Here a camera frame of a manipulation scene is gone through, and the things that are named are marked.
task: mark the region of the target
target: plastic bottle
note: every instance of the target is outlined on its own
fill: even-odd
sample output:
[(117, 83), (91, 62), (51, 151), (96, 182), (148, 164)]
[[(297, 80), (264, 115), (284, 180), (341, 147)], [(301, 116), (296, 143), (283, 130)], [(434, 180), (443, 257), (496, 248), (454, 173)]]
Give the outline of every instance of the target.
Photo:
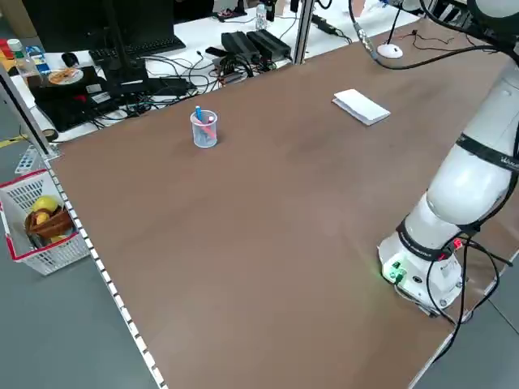
[(267, 7), (261, 2), (256, 7), (256, 30), (267, 28)]
[(22, 77), (29, 77), (31, 75), (40, 74), (32, 58), (30, 58), (25, 52), (22, 42), (18, 39), (10, 39), (7, 41), (7, 45), (15, 55), (15, 66), (16, 69), (18, 69), (19, 75)]

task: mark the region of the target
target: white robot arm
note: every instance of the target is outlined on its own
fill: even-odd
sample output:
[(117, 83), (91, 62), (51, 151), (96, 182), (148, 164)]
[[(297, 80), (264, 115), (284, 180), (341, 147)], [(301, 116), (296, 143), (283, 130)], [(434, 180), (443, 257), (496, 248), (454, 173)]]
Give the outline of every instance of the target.
[[(494, 41), (519, 34), (517, 0), (469, 0), (468, 6)], [(518, 128), (519, 67), (510, 60), (427, 192), (380, 243), (383, 276), (431, 312), (461, 291), (461, 266), (449, 245), (462, 232), (473, 235), (517, 183)]]

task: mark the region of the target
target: power adapter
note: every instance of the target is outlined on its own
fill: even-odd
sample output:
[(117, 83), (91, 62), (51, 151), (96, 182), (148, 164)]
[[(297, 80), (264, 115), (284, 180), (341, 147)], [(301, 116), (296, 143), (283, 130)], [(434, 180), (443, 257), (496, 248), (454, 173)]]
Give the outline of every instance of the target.
[(326, 19), (321, 18), (318, 15), (312, 15), (311, 22), (315, 24), (317, 29), (321, 30), (322, 32), (326, 32), (329, 35), (339, 36), (337, 29), (333, 27), (331, 24), (328, 24), (326, 22)]

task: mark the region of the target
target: white desk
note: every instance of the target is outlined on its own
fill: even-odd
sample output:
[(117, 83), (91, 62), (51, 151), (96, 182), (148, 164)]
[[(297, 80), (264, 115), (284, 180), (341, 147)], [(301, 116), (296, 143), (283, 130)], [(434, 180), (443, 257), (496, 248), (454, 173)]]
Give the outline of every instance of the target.
[[(350, 18), (346, 11), (347, 4), (345, 0), (343, 0), (343, 2), (335, 1), (327, 10), (320, 9), (319, 7), (316, 7), (315, 9), (315, 13), (317, 15), (325, 18), (328, 23), (342, 30), (343, 33), (349, 36), (353, 41), (357, 41), (357, 35), (355, 34), (355, 30), (353, 29), (353, 25), (351, 24)], [(249, 23), (245, 24), (230, 23), (230, 21), (222, 23), (214, 18), (200, 19), (184, 24), (177, 24), (174, 28), (175, 35), (186, 44), (186, 48), (161, 53), (160, 55), (172, 59), (185, 59), (195, 64), (200, 60), (200, 56), (196, 52), (200, 51), (204, 55), (204, 60), (200, 62), (197, 67), (208, 65), (209, 61), (212, 59), (212, 56), (206, 54), (205, 50), (209, 46), (221, 46), (221, 34), (223, 32), (249, 32), (255, 30), (255, 8), (247, 10), (247, 13), (247, 16), (230, 20), (233, 22), (249, 21)], [(358, 18), (358, 21), (369, 36), (375, 36), (391, 29), (396, 13), (396, 8), (391, 6), (383, 6), (382, 3), (378, 3), (378, 0), (367, 0), (364, 12)], [(290, 12), (290, 7), (288, 5), (285, 7), (285, 12), (283, 13), (282, 18), (276, 17), (275, 21), (268, 27), (268, 30), (275, 36), (280, 36), (294, 22), (294, 13)], [(397, 26), (400, 27), (406, 24), (410, 24), (415, 20), (417, 20), (416, 16), (406, 12), (401, 12), (400, 17), (398, 18)], [(296, 43), (298, 25), (299, 20), (297, 20), (295, 25), (283, 36), (283, 41), (291, 47), (294, 47)], [(307, 58), (326, 53), (344, 45), (347, 45), (345, 39), (326, 34), (312, 25), (310, 36), (307, 42)], [(75, 52), (75, 54), (77, 55), (79, 64), (81, 66), (93, 65), (88, 51), (79, 51)], [(46, 57), (51, 69), (61, 69), (64, 67), (61, 59), (61, 53), (47, 53)], [(283, 66), (286, 63), (288, 63), (288, 61), (279, 62), (277, 65)], [(150, 72), (150, 75), (174, 75), (174, 70), (172, 67), (163, 62), (147, 61), (146, 66)], [(210, 80), (214, 80), (214, 78), (209, 75), (209, 71), (211, 69), (212, 67), (210, 66), (202, 71), (192, 71), (191, 77), (197, 74), (202, 74), (209, 77)], [(177, 70), (181, 74), (185, 69), (178, 66)], [(16, 76), (13, 79), (29, 108), (31, 108), (31, 112), (41, 128), (52, 128), (52, 124), (35, 106), (34, 99), (32, 98), (28, 88), (25, 86), (23, 80), (19, 76)], [(124, 118), (125, 114), (122, 112), (115, 112), (111, 113), (109, 116), (111, 118)], [(116, 122), (102, 119), (99, 121), (105, 126), (110, 126)], [(67, 132), (61, 133), (59, 135), (58, 141), (64, 142), (97, 130), (98, 129), (93, 124), (86, 123), (70, 129)]]

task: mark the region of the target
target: white wire basket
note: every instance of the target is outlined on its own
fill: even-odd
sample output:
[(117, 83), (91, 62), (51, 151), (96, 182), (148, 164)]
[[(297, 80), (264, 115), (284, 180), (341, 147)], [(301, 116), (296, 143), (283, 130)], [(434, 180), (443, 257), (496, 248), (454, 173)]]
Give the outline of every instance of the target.
[(0, 215), (6, 231), (7, 249), (17, 263), (25, 263), (46, 276), (88, 255), (79, 232), (61, 241), (35, 248), (25, 233), (24, 221), (42, 195), (51, 195), (63, 207), (53, 179), (45, 169), (0, 184)]

